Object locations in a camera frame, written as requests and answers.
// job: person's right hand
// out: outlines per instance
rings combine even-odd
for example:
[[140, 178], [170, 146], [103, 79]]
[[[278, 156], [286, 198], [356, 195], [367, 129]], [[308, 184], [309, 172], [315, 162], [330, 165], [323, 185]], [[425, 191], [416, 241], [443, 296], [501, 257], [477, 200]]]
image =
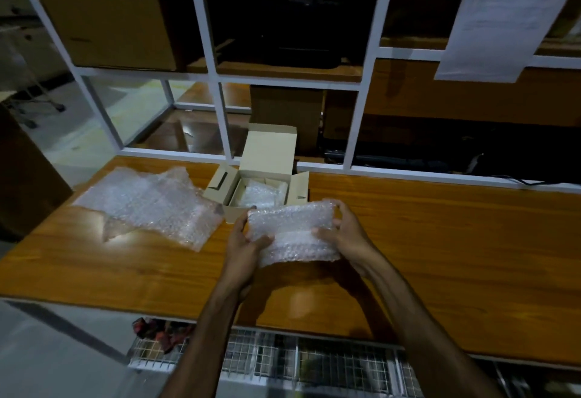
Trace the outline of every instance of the person's right hand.
[[367, 266], [381, 253], [367, 237], [359, 219], [348, 205], [338, 200], [333, 202], [339, 207], [342, 219], [333, 219], [335, 228], [332, 229], [314, 228], [313, 234], [334, 245], [360, 274], [365, 275]]

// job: white metal shelf frame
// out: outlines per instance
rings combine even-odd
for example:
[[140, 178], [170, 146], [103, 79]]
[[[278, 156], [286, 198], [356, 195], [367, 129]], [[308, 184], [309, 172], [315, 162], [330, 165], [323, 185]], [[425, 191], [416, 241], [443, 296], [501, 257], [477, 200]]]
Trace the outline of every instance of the white metal shelf frame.
[[[361, 119], [363, 117], [365, 103], [367, 100], [367, 93], [371, 83], [371, 76], [374, 69], [375, 59], [377, 58], [393, 58], [393, 59], [409, 59], [409, 60], [430, 60], [439, 61], [443, 51], [434, 49], [406, 49], [406, 48], [389, 48], [380, 47], [381, 33], [383, 24], [388, 10], [389, 0], [376, 0], [373, 20], [369, 32], [369, 39], [367, 42], [367, 49], [363, 63], [363, 72], [360, 82], [342, 82], [342, 81], [325, 81], [325, 80], [300, 80], [300, 79], [273, 79], [268, 77], [249, 77], [249, 76], [232, 76], [221, 75], [216, 71], [216, 56], [214, 51], [214, 42], [210, 23], [208, 20], [208, 10], [206, 0], [194, 0], [196, 9], [196, 18], [198, 20], [200, 36], [202, 38], [202, 47], [207, 65], [207, 74], [197, 73], [178, 73], [166, 71], [151, 71], [151, 70], [124, 70], [124, 69], [106, 69], [97, 67], [78, 67], [72, 62], [67, 50], [65, 49], [61, 38], [54, 29], [54, 26], [40, 3], [40, 0], [30, 0], [32, 6], [37, 11], [39, 18], [42, 20], [44, 26], [59, 53], [66, 62], [74, 79], [81, 88], [81, 92], [91, 106], [98, 122], [105, 131], [109, 141], [114, 146], [119, 155], [140, 156], [143, 158], [159, 158], [159, 159], [174, 159], [205, 163], [220, 163], [227, 161], [229, 164], [239, 164], [239, 157], [233, 157], [228, 136], [228, 120], [227, 111], [229, 110], [224, 102], [224, 94], [222, 92], [222, 83], [243, 83], [263, 86], [287, 86], [297, 88], [315, 88], [315, 89], [331, 89], [331, 90], [349, 90], [357, 91], [357, 99], [355, 109], [353, 112], [351, 128], [347, 140], [347, 148], [345, 152], [345, 159], [342, 165], [333, 165], [325, 163], [315, 163], [308, 161], [300, 161], [297, 164], [299, 170], [318, 171], [323, 173], [342, 173], [353, 175], [369, 175], [374, 177], [396, 178], [406, 180], [421, 180], [431, 182], [449, 182], [454, 184], [467, 185], [486, 185], [492, 187], [505, 188], [529, 188], [518, 182], [512, 182], [502, 178], [477, 177], [471, 175], [457, 175], [446, 173], [430, 173], [417, 172], [407, 170], [397, 170], [388, 168], [362, 167], [353, 166], [353, 158], [355, 148], [357, 145], [357, 138], [359, 136], [359, 129], [361, 126]], [[534, 56], [530, 66], [537, 67], [553, 67], [566, 69], [581, 69], [581, 58], [574, 57], [546, 57]], [[154, 149], [141, 149], [129, 147], [131, 141], [135, 136], [130, 137], [128, 141], [123, 142], [113, 125], [111, 118], [108, 116], [102, 102], [100, 101], [95, 89], [91, 85], [91, 77], [93, 76], [121, 76], [121, 77], [137, 77], [142, 79], [157, 79], [162, 83], [163, 91], [166, 95], [167, 108], [154, 116], [154, 119], [164, 115], [164, 112], [173, 107], [187, 108], [188, 105], [183, 103], [175, 103], [174, 97], [169, 87], [169, 80], [189, 80], [189, 81], [203, 81], [208, 84], [210, 94], [212, 96], [214, 105], [195, 105], [190, 108], [195, 109], [200, 106], [200, 109], [212, 109], [216, 112], [218, 120], [218, 127], [220, 129], [220, 137], [222, 139], [222, 146], [224, 150], [223, 155], [209, 155], [204, 153], [191, 152], [171, 152], [159, 151]], [[538, 185], [533, 187], [537, 190], [571, 192], [581, 194], [581, 185], [575, 184], [559, 184], [559, 185]]]

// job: hand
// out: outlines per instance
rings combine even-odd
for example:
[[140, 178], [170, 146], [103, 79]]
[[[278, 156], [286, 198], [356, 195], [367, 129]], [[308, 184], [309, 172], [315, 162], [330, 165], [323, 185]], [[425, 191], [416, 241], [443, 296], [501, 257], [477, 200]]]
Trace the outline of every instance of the hand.
[[367, 265], [382, 254], [368, 238], [359, 219], [348, 205], [338, 200], [333, 202], [339, 207], [342, 219], [333, 219], [335, 228], [315, 228], [313, 234], [334, 245], [362, 276], [366, 276]]
[[248, 210], [245, 211], [234, 223], [232, 232], [226, 245], [226, 259], [222, 268], [220, 282], [228, 290], [238, 292], [239, 296], [245, 297], [250, 288], [252, 276], [258, 263], [260, 251], [268, 247], [274, 237], [262, 236], [254, 242], [246, 239], [244, 226], [248, 220]]

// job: person's left hand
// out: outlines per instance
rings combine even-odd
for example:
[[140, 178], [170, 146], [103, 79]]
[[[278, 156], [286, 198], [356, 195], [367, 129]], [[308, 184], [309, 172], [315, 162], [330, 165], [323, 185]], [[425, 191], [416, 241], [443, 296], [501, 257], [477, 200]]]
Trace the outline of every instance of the person's left hand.
[[246, 239], [242, 231], [247, 220], [248, 210], [236, 220], [232, 227], [220, 276], [220, 281], [228, 289], [238, 292], [241, 300], [244, 299], [250, 289], [260, 251], [268, 247], [274, 240], [274, 237], [266, 235], [259, 237], [254, 242]]

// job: desk leg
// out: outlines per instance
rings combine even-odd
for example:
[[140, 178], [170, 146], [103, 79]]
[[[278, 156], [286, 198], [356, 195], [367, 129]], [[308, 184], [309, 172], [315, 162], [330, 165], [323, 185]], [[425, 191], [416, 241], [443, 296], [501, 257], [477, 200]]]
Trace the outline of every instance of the desk leg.
[[22, 311], [26, 315], [35, 318], [36, 320], [44, 323], [48, 327], [54, 329], [61, 334], [67, 335], [73, 340], [90, 347], [94, 351], [103, 354], [104, 356], [114, 360], [122, 365], [129, 364], [129, 357], [122, 354], [117, 349], [109, 346], [107, 343], [102, 342], [91, 334], [85, 332], [81, 328], [78, 328], [70, 321], [65, 320], [60, 315], [55, 314], [50, 309], [44, 306], [38, 305], [37, 303], [27, 303], [27, 302], [15, 302], [13, 300], [6, 300], [6, 303], [11, 307]]

